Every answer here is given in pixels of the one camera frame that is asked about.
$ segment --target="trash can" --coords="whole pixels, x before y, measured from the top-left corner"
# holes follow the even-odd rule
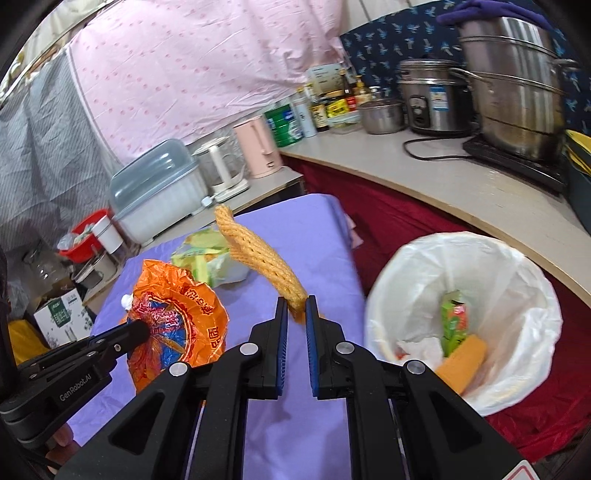
[[[540,268],[500,240],[436,233],[404,245],[380,273],[366,307],[365,346],[397,361],[397,342],[441,338],[441,297],[460,290],[469,333],[488,352],[462,397],[480,415],[515,405],[550,373],[562,317]]]

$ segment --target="rice cooker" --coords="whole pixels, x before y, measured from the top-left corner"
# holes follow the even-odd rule
[[[398,83],[406,103],[408,125],[423,135],[470,134],[472,95],[464,79],[454,77],[451,60],[411,59],[398,64]]]

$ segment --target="orange sponge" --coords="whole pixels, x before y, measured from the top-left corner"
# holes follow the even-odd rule
[[[470,335],[435,370],[435,373],[458,395],[476,375],[486,356],[486,343],[476,335]]]

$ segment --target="purple tablecloth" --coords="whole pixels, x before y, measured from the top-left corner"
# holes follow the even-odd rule
[[[350,254],[349,230],[334,197],[311,194],[238,217],[265,239],[291,266],[319,310],[339,322],[348,340],[363,345],[365,300]],[[159,245],[129,260],[98,315],[93,333],[123,318],[121,296],[132,293],[142,261],[170,260],[183,238]],[[251,327],[275,313],[277,292],[255,272],[216,293],[230,315],[228,348],[248,340]],[[75,438],[88,441],[135,394],[125,359],[113,381],[70,421]],[[287,372],[277,401],[251,401],[246,424],[245,480],[320,480],[350,478],[349,436],[344,400],[312,397],[306,331],[290,322]]]

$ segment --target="blue patterned wallpaper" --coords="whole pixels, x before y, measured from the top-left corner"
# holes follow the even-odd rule
[[[531,0],[513,0],[511,3],[544,14]],[[457,30],[440,25],[435,20],[436,16],[449,11],[455,5],[454,0],[439,0],[407,8],[341,35],[351,63],[366,85],[380,85],[394,90],[395,96],[400,96],[395,73],[398,63],[424,55],[456,60],[465,66]],[[558,28],[551,35],[559,57],[578,59]],[[561,84],[566,92],[564,117],[567,127],[589,134],[591,79],[584,71],[563,73],[563,77]]]

